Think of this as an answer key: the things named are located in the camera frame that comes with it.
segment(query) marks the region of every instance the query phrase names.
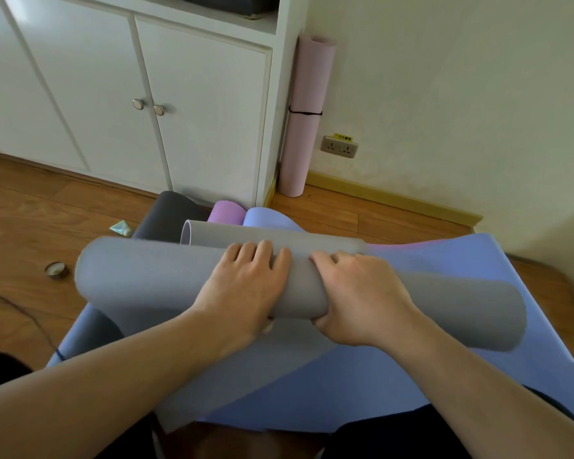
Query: black strap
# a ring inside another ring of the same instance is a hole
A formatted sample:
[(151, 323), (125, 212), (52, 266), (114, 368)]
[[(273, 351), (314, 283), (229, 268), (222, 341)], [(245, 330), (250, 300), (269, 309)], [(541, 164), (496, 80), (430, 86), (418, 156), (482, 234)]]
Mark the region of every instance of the black strap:
[(304, 111), (291, 111), (291, 105), (289, 106), (289, 112), (293, 114), (304, 114), (304, 115), (323, 115), (323, 111), (320, 113), (305, 113)]

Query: hand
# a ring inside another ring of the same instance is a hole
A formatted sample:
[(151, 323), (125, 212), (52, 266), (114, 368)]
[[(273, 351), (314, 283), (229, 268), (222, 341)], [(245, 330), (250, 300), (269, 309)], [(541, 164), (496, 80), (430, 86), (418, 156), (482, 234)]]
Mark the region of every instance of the hand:
[(187, 313), (210, 318), (214, 336), (233, 353), (269, 331), (268, 318), (287, 283), (291, 251), (281, 249), (270, 268), (272, 242), (232, 244), (206, 281)]
[(315, 251), (327, 292), (327, 315), (313, 324), (342, 345), (369, 345), (390, 351), (425, 319), (387, 261), (375, 256)]

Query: rolled pink yoga mat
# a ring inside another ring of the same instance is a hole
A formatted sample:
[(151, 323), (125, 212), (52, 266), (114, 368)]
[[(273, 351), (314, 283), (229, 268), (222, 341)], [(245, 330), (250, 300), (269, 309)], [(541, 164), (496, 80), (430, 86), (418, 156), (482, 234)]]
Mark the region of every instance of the rolled pink yoga mat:
[(245, 208), (232, 201), (217, 201), (210, 212), (208, 222), (242, 225), (247, 214)]
[(278, 178), (283, 195), (300, 196), (304, 191), (335, 53), (336, 43), (327, 38), (300, 36)]

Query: wall socket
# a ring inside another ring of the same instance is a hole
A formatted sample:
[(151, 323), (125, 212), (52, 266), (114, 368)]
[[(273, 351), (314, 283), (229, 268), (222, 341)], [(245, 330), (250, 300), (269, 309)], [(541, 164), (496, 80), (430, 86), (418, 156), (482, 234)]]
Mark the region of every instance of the wall socket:
[(345, 158), (354, 158), (359, 145), (326, 135), (321, 142), (321, 151)]

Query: forearm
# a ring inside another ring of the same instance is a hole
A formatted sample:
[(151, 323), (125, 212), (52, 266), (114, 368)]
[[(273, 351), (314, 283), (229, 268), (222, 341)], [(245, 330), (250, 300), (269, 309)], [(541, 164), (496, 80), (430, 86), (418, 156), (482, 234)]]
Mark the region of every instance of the forearm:
[(93, 457), (229, 352), (206, 316), (147, 331), (0, 386), (0, 457)]
[(384, 349), (476, 458), (574, 458), (574, 422), (422, 317)]

